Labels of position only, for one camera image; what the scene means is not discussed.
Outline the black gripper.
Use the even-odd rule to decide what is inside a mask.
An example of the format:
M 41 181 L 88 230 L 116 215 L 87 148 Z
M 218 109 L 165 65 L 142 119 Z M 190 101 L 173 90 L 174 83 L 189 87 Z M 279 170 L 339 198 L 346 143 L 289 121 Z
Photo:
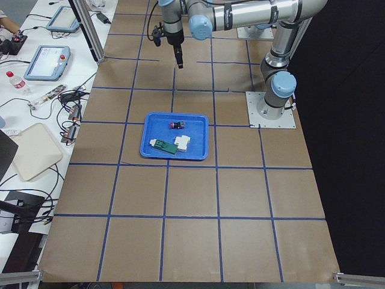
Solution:
M 176 33 L 167 33 L 167 41 L 173 46 L 174 57 L 179 69 L 183 69 L 183 52 L 181 44 L 184 42 L 183 30 Z

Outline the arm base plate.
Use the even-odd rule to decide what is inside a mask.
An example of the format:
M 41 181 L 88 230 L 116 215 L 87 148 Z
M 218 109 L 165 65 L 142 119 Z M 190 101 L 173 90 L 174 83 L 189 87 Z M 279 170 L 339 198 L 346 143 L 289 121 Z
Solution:
M 239 39 L 258 40 L 258 41 L 273 41 L 274 35 L 272 29 L 259 29 L 256 26 L 245 26 L 237 28 Z
M 246 92 L 249 127 L 295 129 L 294 112 L 290 99 L 284 106 L 273 108 L 265 102 L 265 92 Z

